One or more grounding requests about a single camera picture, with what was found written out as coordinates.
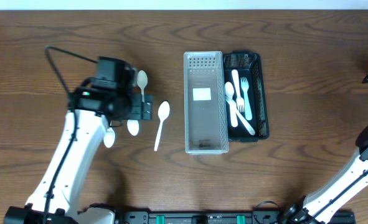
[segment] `clear plastic basket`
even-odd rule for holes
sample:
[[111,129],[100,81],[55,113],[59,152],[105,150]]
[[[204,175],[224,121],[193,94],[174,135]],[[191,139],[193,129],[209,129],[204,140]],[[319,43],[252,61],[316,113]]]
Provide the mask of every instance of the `clear plastic basket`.
[[222,52],[185,52],[184,91],[186,152],[228,152]]

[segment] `white spoon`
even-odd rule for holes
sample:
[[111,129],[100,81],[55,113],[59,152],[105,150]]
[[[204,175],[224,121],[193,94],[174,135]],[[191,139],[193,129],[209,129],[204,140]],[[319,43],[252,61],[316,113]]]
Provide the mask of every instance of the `white spoon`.
[[107,148],[112,147],[113,143],[115,143],[116,140],[116,133],[113,130],[113,128],[108,128],[106,130],[105,135],[103,136],[103,143]]
[[127,121],[127,128],[130,134],[136,136],[139,132],[139,123],[137,120],[128,120]]
[[146,76],[146,73],[144,71],[141,70],[138,72],[136,83],[141,88],[142,102],[145,102],[144,90],[146,85],[148,84],[148,77]]
[[161,103],[159,107],[159,118],[160,118],[160,125],[158,130],[158,135],[156,135],[156,142],[154,143],[154,150],[157,151],[159,147],[160,135],[161,135],[161,128],[163,126],[163,121],[169,116],[170,114],[170,104],[167,101]]

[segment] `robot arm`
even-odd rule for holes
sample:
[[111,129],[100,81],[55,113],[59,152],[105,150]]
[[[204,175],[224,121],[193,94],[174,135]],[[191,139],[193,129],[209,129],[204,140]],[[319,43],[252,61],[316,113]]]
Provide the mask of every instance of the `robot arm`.
[[[57,209],[64,210],[64,215],[74,220],[77,219],[78,200],[91,161],[109,127],[104,115],[96,116],[95,112],[86,110],[76,110],[75,114],[78,120],[76,140],[57,177],[49,207],[49,213],[56,213]],[[26,205],[31,204],[33,210],[44,211],[45,195],[69,144],[73,123],[73,112],[68,112],[55,154],[39,186],[26,202]]]
[[[49,49],[97,63],[96,77],[70,93]],[[115,214],[105,209],[89,209],[91,217],[87,212],[78,215],[81,189],[111,121],[151,119],[153,98],[146,95],[143,103],[141,95],[132,94],[136,70],[123,60],[99,57],[94,61],[55,47],[46,47],[45,54],[68,93],[65,126],[40,184],[24,208],[9,208],[4,223],[113,223]]]
[[340,207],[368,186],[368,127],[356,145],[350,161],[327,184],[289,208],[282,223],[328,223]]

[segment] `wood grain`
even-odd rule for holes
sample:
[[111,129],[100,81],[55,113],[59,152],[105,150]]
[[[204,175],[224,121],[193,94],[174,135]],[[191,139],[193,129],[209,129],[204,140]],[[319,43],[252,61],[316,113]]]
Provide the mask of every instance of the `wood grain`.
[[[47,44],[87,57],[122,58],[145,70],[155,109],[171,102],[159,151],[158,119],[131,136],[118,128],[100,146],[81,207],[94,202],[163,210],[250,210],[285,206],[329,180],[368,124],[368,11],[0,11],[0,223],[23,206],[59,141],[66,111],[47,64]],[[270,138],[230,142],[221,156],[184,146],[185,51],[259,53]],[[95,67],[55,54],[71,88]],[[368,188],[347,203],[368,223]]]

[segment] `black cable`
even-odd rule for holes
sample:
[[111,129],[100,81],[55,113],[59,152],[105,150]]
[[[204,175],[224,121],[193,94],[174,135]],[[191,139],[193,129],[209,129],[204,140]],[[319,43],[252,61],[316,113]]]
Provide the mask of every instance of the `black cable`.
[[56,50],[58,52],[62,52],[62,53],[65,53],[65,54],[68,54],[68,55],[71,55],[71,56],[74,56],[74,57],[78,57],[80,59],[84,59],[84,60],[89,61],[89,62],[92,62],[92,63],[98,63],[96,60],[92,60],[90,58],[86,58],[84,56],[75,54],[73,52],[69,52],[69,51],[64,50],[64,49],[59,49],[57,47],[53,47],[53,46],[49,46],[49,45],[48,46],[45,46],[45,56],[47,57],[47,60],[48,60],[49,64],[51,65],[52,69],[54,70],[55,74],[57,75],[60,83],[62,84],[62,86],[64,86],[65,92],[66,92],[66,94],[68,96],[70,95],[69,88],[67,87],[67,85],[65,83],[65,80],[62,78],[62,75],[60,74],[58,68],[56,67],[54,61],[52,60],[52,57],[51,57],[51,54],[50,54],[50,51],[49,50]]
[[84,81],[82,82],[82,84],[80,86],[86,87],[88,84],[93,82],[93,80],[94,80],[94,77],[88,77],[88,78],[84,79]]
[[327,203],[323,208],[321,208],[315,215],[314,218],[318,217],[323,211],[325,211],[329,206],[331,206],[334,202],[339,200],[340,197],[342,197],[351,187],[353,187],[356,183],[358,183],[360,180],[362,180],[364,177],[368,175],[368,171],[365,171],[362,173],[356,180],[354,180],[350,185],[348,185],[340,194],[338,194],[334,199],[329,200],[329,203]]
[[259,204],[258,204],[258,205],[253,209],[253,217],[254,217],[254,220],[255,220],[258,224],[261,224],[261,223],[258,221],[258,219],[257,219],[257,215],[255,215],[254,213],[256,212],[256,209],[258,209],[260,206],[265,205],[265,204],[268,204],[268,203],[271,203],[271,204],[273,204],[273,205],[276,205],[276,206],[279,208],[279,213],[278,213],[278,215],[276,216],[276,221],[275,221],[275,222],[270,222],[270,223],[278,223],[279,216],[280,216],[280,212],[281,212],[281,207],[280,207],[277,203],[275,203],[275,202],[273,202],[273,201],[264,201],[264,202],[259,203]]
[[112,124],[113,124],[113,120],[110,121],[109,128],[118,128],[118,127],[122,127],[123,122],[120,121],[120,124],[119,125],[112,125]]
[[[53,189],[54,189],[54,185],[56,183],[56,180],[58,178],[58,175],[59,175],[59,172],[66,160],[66,157],[67,155],[69,154],[69,151],[70,151],[70,148],[72,147],[72,144],[73,142],[76,140],[76,134],[77,134],[77,124],[78,124],[78,119],[77,119],[77,116],[76,116],[76,112],[75,112],[75,102],[74,102],[74,97],[72,96],[72,94],[69,92],[69,89],[65,83],[65,80],[63,79],[63,77],[61,76],[58,68],[56,67],[54,61],[52,60],[52,57],[49,53],[49,50],[52,49],[52,50],[56,50],[56,51],[59,51],[59,52],[62,52],[62,53],[65,53],[65,54],[68,54],[68,55],[72,55],[72,56],[75,56],[75,57],[78,57],[80,59],[84,59],[84,60],[87,60],[89,62],[93,62],[93,63],[97,63],[97,61],[95,60],[92,60],[92,59],[89,59],[89,58],[86,58],[86,57],[83,57],[81,55],[78,55],[78,54],[75,54],[75,53],[72,53],[72,52],[69,52],[67,50],[63,50],[63,49],[59,49],[57,47],[53,47],[53,46],[46,46],[45,47],[45,56],[47,57],[47,60],[48,62],[50,63],[52,69],[54,70],[55,74],[58,76],[58,79],[59,81],[61,82],[61,84],[64,86],[64,89],[66,91],[66,94],[67,94],[67,97],[68,97],[68,100],[71,103],[71,111],[73,113],[73,119],[74,119],[74,129],[73,129],[73,133],[72,133],[72,136],[70,138],[70,141],[69,141],[69,144],[65,150],[65,153],[64,155],[62,156],[60,162],[59,162],[59,165],[57,167],[57,169],[55,170],[55,174],[54,176],[52,177],[52,180],[51,180],[51,183],[49,185],[49,189],[48,189],[48,192],[47,192],[47,197],[46,197],[46,200],[45,200],[45,206],[44,206],[44,214],[43,214],[43,220],[42,220],[42,223],[43,224],[46,224],[47,223],[47,219],[48,219],[48,212],[49,212],[49,205],[50,205],[50,201],[51,201],[51,198],[53,197]],[[84,80],[84,82],[82,83],[82,85],[84,84],[89,84],[90,83],[90,78]]]

